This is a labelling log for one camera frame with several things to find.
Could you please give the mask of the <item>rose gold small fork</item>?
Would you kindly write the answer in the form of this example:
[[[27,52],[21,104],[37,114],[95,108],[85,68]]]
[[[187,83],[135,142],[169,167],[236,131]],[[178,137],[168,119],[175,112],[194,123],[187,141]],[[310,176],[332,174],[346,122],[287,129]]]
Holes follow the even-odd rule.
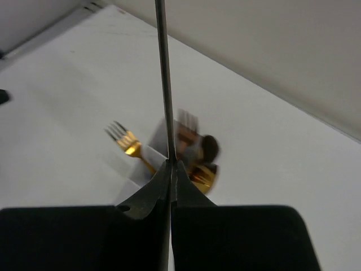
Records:
[[[198,140],[199,121],[195,115],[183,109],[178,110],[177,138],[179,152],[183,152],[187,147],[192,146]]]

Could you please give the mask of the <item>gold spoon green handle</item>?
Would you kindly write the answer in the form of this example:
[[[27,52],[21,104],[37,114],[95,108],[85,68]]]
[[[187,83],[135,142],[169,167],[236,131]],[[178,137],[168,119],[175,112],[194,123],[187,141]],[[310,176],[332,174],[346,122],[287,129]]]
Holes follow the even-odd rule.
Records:
[[[214,187],[219,166],[214,163],[199,164],[189,173],[191,182],[203,193],[208,194]]]

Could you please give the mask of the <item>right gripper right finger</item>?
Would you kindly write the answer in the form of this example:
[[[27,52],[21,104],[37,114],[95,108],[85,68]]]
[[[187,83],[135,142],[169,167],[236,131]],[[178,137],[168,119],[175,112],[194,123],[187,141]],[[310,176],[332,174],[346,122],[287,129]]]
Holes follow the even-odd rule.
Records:
[[[170,231],[175,270],[206,270],[216,205],[189,179],[184,164],[174,164],[171,177]]]

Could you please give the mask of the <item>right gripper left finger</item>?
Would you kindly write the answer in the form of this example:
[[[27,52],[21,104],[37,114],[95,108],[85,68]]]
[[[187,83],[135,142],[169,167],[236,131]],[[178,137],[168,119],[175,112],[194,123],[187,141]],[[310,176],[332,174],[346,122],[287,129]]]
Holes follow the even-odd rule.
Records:
[[[166,160],[149,183],[117,206],[121,256],[135,270],[168,270],[171,174]]]

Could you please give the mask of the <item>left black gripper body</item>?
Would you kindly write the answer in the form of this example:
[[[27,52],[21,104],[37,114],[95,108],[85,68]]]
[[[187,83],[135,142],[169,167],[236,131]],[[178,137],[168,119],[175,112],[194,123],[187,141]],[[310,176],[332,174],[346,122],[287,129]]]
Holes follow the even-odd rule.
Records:
[[[10,101],[10,95],[7,91],[1,89],[0,90],[0,104],[4,104]]]

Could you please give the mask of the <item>gold fork green handle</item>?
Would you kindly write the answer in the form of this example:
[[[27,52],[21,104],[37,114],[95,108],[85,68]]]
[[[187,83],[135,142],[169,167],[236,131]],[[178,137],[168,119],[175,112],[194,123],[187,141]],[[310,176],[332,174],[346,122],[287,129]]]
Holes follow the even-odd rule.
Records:
[[[118,121],[114,121],[104,131],[127,156],[140,159],[151,174],[156,173],[154,167],[142,155],[142,143],[130,130],[126,129]]]

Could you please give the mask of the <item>silver chopstick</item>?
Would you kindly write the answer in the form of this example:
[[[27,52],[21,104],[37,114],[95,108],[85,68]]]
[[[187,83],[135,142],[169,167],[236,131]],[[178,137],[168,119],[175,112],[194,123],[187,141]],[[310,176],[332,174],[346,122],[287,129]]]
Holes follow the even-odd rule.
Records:
[[[155,0],[157,34],[159,41],[162,92],[164,99],[165,123],[168,138],[168,156],[172,164],[176,161],[173,103],[171,96],[168,33],[166,27],[165,1]]]

